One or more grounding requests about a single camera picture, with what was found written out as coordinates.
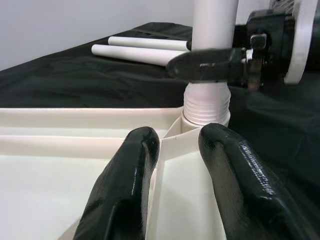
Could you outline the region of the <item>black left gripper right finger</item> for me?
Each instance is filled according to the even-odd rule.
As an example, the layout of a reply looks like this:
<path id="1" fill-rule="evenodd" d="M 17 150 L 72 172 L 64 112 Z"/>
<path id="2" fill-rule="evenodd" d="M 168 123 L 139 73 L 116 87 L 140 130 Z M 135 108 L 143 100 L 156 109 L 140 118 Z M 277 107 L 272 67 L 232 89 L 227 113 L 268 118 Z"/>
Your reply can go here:
<path id="1" fill-rule="evenodd" d="M 198 137 L 227 240 L 320 240 L 298 198 L 245 138 L 218 123 Z"/>

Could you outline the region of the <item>white plastic children table top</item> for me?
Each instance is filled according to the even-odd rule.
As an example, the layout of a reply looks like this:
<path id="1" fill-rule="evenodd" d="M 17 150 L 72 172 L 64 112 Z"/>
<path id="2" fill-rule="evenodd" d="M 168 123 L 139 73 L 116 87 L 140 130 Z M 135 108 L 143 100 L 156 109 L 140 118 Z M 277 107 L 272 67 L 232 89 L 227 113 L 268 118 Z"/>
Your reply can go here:
<path id="1" fill-rule="evenodd" d="M 178 108 L 0 108 L 0 240 L 73 240 L 128 133 L 160 140 L 145 240 L 226 240 L 200 128 Z"/>

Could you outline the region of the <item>white plastic table leg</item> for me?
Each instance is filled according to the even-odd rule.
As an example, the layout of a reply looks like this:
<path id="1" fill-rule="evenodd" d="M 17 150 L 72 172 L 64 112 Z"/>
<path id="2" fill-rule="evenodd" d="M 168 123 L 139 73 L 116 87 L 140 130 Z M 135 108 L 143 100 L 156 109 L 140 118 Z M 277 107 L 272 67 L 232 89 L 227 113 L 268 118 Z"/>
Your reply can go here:
<path id="1" fill-rule="evenodd" d="M 94 44 L 91 52 L 96 56 L 114 58 L 125 61 L 145 63 L 165 67 L 170 60 L 187 53 L 179 50 L 138 48 Z"/>
<path id="2" fill-rule="evenodd" d="M 139 38 L 139 37 L 122 37 L 111 36 L 108 38 L 110 46 L 148 48 L 161 50 L 188 51 L 185 40 Z"/>
<path id="3" fill-rule="evenodd" d="M 191 50 L 232 47 L 239 0 L 195 0 Z M 184 121 L 193 126 L 230 120 L 227 82 L 189 83 L 184 91 Z"/>

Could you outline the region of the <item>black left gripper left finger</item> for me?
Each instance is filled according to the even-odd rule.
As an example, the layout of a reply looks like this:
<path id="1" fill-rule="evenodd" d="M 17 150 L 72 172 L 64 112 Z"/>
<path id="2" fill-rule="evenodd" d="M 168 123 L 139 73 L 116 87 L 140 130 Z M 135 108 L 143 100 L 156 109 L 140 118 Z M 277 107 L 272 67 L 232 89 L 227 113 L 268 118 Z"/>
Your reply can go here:
<path id="1" fill-rule="evenodd" d="M 98 176 L 72 240 L 145 240 L 160 139 L 148 126 L 128 133 Z"/>

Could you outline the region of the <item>black table cloth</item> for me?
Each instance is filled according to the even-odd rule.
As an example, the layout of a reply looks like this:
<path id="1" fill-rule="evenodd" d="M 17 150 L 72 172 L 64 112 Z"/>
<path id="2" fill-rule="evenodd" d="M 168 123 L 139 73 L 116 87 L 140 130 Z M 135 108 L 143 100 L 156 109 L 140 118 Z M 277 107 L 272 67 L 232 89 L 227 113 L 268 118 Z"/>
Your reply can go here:
<path id="1" fill-rule="evenodd" d="M 102 38 L 0 71 L 0 108 L 181 108 L 188 84 L 167 66 L 93 55 Z M 284 77 L 257 89 L 234 86 L 223 125 L 253 148 L 312 220 L 320 222 L 320 25 L 313 24 L 307 71 L 297 85 Z"/>

